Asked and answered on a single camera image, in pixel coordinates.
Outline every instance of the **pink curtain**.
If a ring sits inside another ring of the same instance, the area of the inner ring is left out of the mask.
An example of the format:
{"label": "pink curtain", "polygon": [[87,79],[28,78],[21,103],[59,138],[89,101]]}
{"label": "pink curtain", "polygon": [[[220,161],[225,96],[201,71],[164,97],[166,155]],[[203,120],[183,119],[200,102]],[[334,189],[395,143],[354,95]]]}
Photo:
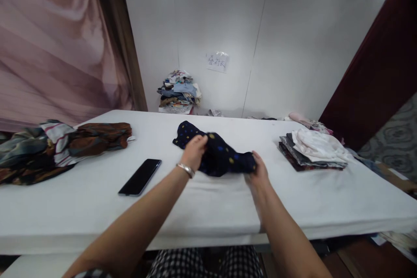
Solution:
{"label": "pink curtain", "polygon": [[132,109],[99,0],[0,0],[0,130]]}

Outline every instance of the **silver bracelet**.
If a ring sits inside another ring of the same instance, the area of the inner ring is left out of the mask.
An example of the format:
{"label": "silver bracelet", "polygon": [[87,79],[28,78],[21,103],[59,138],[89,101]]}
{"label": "silver bracelet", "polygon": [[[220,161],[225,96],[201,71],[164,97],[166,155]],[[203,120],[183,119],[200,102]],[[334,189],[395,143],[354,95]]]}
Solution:
{"label": "silver bracelet", "polygon": [[185,170],[188,174],[188,176],[190,176],[190,178],[192,179],[195,176],[194,171],[191,169],[191,167],[188,167],[187,165],[178,163],[177,164],[178,167],[181,167],[183,170]]}

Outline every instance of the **black smartphone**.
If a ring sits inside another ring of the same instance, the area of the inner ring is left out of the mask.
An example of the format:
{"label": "black smartphone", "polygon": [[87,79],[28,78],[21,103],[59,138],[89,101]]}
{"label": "black smartphone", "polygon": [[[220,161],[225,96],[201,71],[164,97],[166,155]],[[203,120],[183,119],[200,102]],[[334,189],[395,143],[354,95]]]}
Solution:
{"label": "black smartphone", "polygon": [[140,196],[161,163],[161,160],[155,159],[147,159],[143,162],[123,188],[120,189],[119,195]]}

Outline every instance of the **checkered fabric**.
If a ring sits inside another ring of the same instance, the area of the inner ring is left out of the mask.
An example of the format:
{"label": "checkered fabric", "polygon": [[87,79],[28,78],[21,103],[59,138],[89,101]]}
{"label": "checkered fabric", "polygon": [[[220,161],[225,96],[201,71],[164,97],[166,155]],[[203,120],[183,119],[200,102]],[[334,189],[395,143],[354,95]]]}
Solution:
{"label": "checkered fabric", "polygon": [[[218,273],[204,268],[197,248],[162,250],[158,253],[147,278],[261,278],[259,260],[253,246],[228,248]],[[108,273],[92,269],[73,278],[112,278]]]}

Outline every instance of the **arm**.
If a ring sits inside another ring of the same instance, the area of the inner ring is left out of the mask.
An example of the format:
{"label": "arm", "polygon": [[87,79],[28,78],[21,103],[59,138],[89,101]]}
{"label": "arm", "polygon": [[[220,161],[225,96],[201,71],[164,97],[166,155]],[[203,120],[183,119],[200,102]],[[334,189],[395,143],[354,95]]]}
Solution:
{"label": "arm", "polygon": [[[207,136],[195,136],[187,144],[180,163],[197,171],[206,143]],[[63,278],[73,277],[92,268],[104,269],[114,278],[129,277],[188,180],[188,174],[182,168],[175,167],[90,244]]]}
{"label": "arm", "polygon": [[263,160],[255,151],[253,156],[257,164],[256,172],[251,175],[255,204],[278,269],[284,277],[331,278],[313,246],[275,193]]}

